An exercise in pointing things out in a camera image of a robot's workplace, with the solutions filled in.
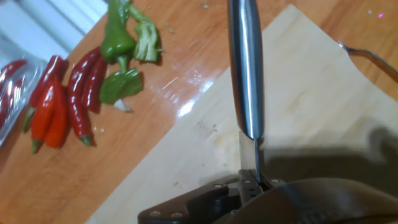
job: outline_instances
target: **fork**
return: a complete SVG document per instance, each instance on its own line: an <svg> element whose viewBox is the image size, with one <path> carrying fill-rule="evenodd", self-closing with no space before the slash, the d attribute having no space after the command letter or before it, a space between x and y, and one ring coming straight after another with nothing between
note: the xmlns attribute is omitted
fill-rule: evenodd
<svg viewBox="0 0 398 224"><path fill-rule="evenodd" d="M389 65L385 60L380 58L375 53L368 50L354 49L344 45L340 41L338 45L344 49L349 56L363 56L373 62L373 64L377 65L381 70L383 70L386 74L388 74L392 79L398 82L398 72L391 65Z"/></svg>

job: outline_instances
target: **chili pepper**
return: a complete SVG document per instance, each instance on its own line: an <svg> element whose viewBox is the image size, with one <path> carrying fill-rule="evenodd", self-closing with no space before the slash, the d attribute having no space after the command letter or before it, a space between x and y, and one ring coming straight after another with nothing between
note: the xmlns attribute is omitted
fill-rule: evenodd
<svg viewBox="0 0 398 224"><path fill-rule="evenodd" d="M9 111L9 95L4 92L0 98L0 129L7 120Z"/></svg>
<svg viewBox="0 0 398 224"><path fill-rule="evenodd" d="M107 63L119 63L122 72L127 71L128 61L136 42L126 30L130 0L109 0L108 22L101 54Z"/></svg>
<svg viewBox="0 0 398 224"><path fill-rule="evenodd" d="M10 109L14 109L17 105L17 102L20 100L22 95L22 85L24 83L25 77L20 78L18 81L15 82L14 86L12 87L12 91L10 94Z"/></svg>
<svg viewBox="0 0 398 224"><path fill-rule="evenodd" d="M9 82L7 88L3 91L0 98L0 129L6 122L10 110L13 110L16 106L16 101L19 101L21 97L21 86L24 82L24 78L21 78L14 84Z"/></svg>
<svg viewBox="0 0 398 224"><path fill-rule="evenodd" d="M35 90L30 96L28 110L26 113L26 118L24 121L24 126L22 127L22 131L26 132L30 123L30 119L32 119L33 114L35 113L35 109L37 104L39 103L40 97L43 95L44 90L47 88L49 83L54 79L54 77L62 76L62 70L66 66L66 61L64 61L61 56L54 55L51 57L50 62L47 65L47 68L44 70L42 77L39 80Z"/></svg>
<svg viewBox="0 0 398 224"><path fill-rule="evenodd" d="M38 102L32 118L32 154L42 145L55 111L54 86L49 85Z"/></svg>
<svg viewBox="0 0 398 224"><path fill-rule="evenodd" d="M82 103L87 76L100 56L100 48L86 54L73 68L68 82L68 112L76 136L87 146L91 146L91 128Z"/></svg>
<svg viewBox="0 0 398 224"><path fill-rule="evenodd" d="M102 56L99 56L99 59L95 63L86 81L86 87L83 93L83 106L94 113L100 112L101 102L98 95L104 80L106 66L107 64Z"/></svg>
<svg viewBox="0 0 398 224"><path fill-rule="evenodd" d="M12 75L27 63L26 60L16 60L4 66L0 71L0 90Z"/></svg>
<svg viewBox="0 0 398 224"><path fill-rule="evenodd" d="M155 24L133 4L130 5L129 12L139 23L134 28L138 35L134 58L138 61L157 62L162 49L160 49L160 37Z"/></svg>
<svg viewBox="0 0 398 224"><path fill-rule="evenodd" d="M63 86L57 77L54 78L52 86L54 91L55 114L44 142L52 148L59 148L62 145L68 126L67 99L65 97Z"/></svg>
<svg viewBox="0 0 398 224"><path fill-rule="evenodd" d="M135 95L142 90L141 78L136 68L126 73L116 72L106 78L99 91L102 103L113 104L118 99Z"/></svg>

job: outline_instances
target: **white surface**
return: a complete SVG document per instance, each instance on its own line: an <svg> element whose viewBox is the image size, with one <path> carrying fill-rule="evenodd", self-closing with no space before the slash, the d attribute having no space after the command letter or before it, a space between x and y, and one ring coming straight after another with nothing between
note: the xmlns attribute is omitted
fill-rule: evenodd
<svg viewBox="0 0 398 224"><path fill-rule="evenodd" d="M107 9L102 0L1 0L0 32L44 60L66 58Z"/></svg>

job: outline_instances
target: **glossy table surface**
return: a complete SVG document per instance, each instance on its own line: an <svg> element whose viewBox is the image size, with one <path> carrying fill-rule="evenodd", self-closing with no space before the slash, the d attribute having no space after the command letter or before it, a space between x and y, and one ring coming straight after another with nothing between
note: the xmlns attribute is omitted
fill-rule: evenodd
<svg viewBox="0 0 398 224"><path fill-rule="evenodd" d="M20 119L0 151L0 157L11 151L0 174L0 222L84 223L228 68L225 1L137 0L135 4L159 28L166 52L161 65L131 62L145 77L144 91L126 98L134 113L104 106L100 115L90 116L98 147L85 148L71 132L61 150L44 147L34 156L29 153L30 134L21 134ZM262 28L288 4L334 40L368 49L398 67L397 1L258 1ZM175 34L167 30L166 22ZM71 67L101 43L105 23L102 18L70 54ZM396 82L368 59L352 60L376 86L398 99ZM109 72L117 69L112 66Z"/></svg>

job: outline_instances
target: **knife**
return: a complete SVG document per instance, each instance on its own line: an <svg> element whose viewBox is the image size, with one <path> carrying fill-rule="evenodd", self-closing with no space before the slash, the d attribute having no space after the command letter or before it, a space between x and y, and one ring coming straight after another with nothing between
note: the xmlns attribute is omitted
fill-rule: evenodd
<svg viewBox="0 0 398 224"><path fill-rule="evenodd" d="M256 0L228 0L229 54L242 169L258 183L259 145L264 135L264 75L262 39Z"/></svg>

